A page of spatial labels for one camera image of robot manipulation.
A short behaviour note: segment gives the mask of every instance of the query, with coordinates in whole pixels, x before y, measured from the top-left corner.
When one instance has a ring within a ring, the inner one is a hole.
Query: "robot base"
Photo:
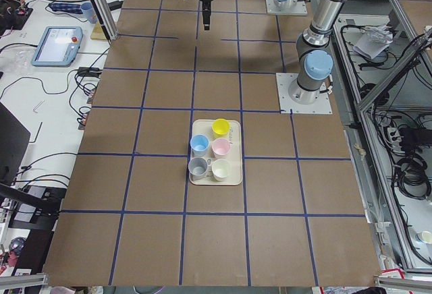
[[[268,14],[280,14],[287,16],[307,16],[308,10],[306,8],[306,3],[303,1],[297,1],[295,3],[287,4],[286,7],[280,9],[276,6],[273,0],[265,0],[265,5],[267,6]]]
[[[281,113],[302,114],[332,114],[329,96],[327,93],[319,94],[316,101],[309,105],[303,105],[293,100],[288,92],[291,83],[297,78],[297,73],[277,73],[277,92]]]

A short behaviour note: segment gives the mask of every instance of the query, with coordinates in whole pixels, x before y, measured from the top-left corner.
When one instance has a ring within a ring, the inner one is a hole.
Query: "cup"
[[[207,169],[209,168],[207,161],[204,158],[192,158],[188,164],[189,173],[193,180],[204,178]]]
[[[91,24],[95,24],[97,22],[95,9],[93,8],[91,2],[81,4],[81,11]]]
[[[215,138],[224,138],[230,131],[230,123],[225,119],[217,119],[211,125]]]
[[[217,138],[211,144],[211,149],[216,159],[225,158],[230,152],[231,144],[225,138]]]
[[[190,147],[196,157],[202,157],[209,148],[209,139],[203,134],[196,134],[190,139]]]
[[[432,245],[432,233],[429,231],[422,231],[416,234],[416,240],[426,243],[427,245]]]
[[[231,173],[231,164],[226,159],[217,159],[211,165],[211,171],[217,181],[224,181]]]

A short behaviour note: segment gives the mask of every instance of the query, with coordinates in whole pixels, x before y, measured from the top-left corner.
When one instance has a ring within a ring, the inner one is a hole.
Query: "blue tablet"
[[[49,26],[32,59],[33,66],[67,67],[75,59],[82,40],[79,26]]]

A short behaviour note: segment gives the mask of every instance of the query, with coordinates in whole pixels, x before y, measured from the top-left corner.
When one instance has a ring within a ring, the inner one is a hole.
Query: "yellow cup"
[[[211,125],[215,138],[224,138],[230,131],[230,123],[225,119],[217,119]]]

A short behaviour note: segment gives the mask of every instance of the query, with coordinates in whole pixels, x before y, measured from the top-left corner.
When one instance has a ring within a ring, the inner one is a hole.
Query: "tray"
[[[243,180],[243,161],[242,161],[242,130],[240,123],[234,120],[229,121],[229,132],[226,137],[231,143],[231,150],[226,156],[226,160],[231,164],[231,174],[224,181],[217,181],[213,178],[213,173],[211,172],[211,164],[216,158],[213,156],[213,151],[211,150],[211,143],[215,140],[213,136],[213,131],[211,130],[211,125],[215,120],[196,120],[192,125],[192,135],[203,134],[208,137],[210,141],[209,149],[203,158],[207,160],[209,164],[209,170],[207,175],[202,179],[193,180],[189,174],[189,180],[195,185],[238,185]],[[194,158],[194,152],[191,153],[191,159]]]

